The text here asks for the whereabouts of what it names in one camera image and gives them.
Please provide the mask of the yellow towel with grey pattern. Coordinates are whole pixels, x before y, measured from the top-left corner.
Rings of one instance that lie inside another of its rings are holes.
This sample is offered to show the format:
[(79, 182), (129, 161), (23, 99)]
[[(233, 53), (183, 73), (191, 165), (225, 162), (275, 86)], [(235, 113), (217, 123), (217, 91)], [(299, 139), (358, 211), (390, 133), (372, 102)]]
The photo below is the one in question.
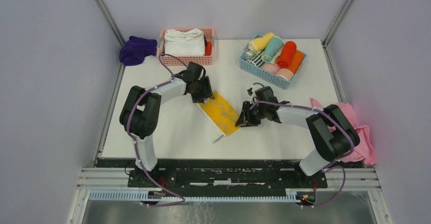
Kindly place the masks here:
[(217, 91), (213, 91), (213, 97), (200, 103), (199, 107), (206, 117), (215, 125), (220, 135), (214, 143), (221, 138), (228, 137), (239, 130), (236, 122), (239, 113), (221, 96)]

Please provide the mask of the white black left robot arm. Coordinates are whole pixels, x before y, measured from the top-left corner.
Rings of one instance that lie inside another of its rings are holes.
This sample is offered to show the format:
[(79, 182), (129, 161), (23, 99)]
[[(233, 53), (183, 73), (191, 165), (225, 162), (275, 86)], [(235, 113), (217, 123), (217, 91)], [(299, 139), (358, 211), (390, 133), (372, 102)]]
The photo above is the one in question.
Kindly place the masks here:
[(161, 84), (150, 88), (133, 86), (129, 91), (119, 122), (132, 139), (136, 165), (143, 170), (140, 179), (146, 186), (153, 187), (160, 180), (159, 172), (154, 170), (158, 159), (153, 143), (160, 108), (165, 102), (187, 94), (194, 104), (215, 98), (206, 69), (194, 62)]

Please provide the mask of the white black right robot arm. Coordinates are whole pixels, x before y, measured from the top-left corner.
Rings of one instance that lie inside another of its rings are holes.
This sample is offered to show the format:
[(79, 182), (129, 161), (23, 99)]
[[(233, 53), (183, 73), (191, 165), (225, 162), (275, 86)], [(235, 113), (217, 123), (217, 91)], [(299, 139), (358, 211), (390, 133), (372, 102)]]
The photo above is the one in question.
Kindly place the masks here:
[(360, 143), (358, 133), (338, 105), (319, 108), (280, 102), (269, 86), (251, 87), (248, 94), (251, 100), (242, 103), (236, 126), (259, 126), (262, 119), (267, 119), (309, 130), (315, 148), (299, 162), (293, 174), (299, 187), (309, 186), (314, 181), (314, 174), (351, 155)]

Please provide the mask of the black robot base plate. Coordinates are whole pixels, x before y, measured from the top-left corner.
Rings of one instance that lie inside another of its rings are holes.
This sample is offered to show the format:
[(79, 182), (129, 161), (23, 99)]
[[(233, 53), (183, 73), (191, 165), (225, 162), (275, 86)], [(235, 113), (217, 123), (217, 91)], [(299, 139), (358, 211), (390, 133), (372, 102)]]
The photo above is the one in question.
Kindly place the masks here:
[(327, 188), (326, 176), (305, 176), (297, 160), (160, 159), (150, 176), (135, 168), (128, 187), (158, 184), (183, 197), (284, 197), (286, 189)]

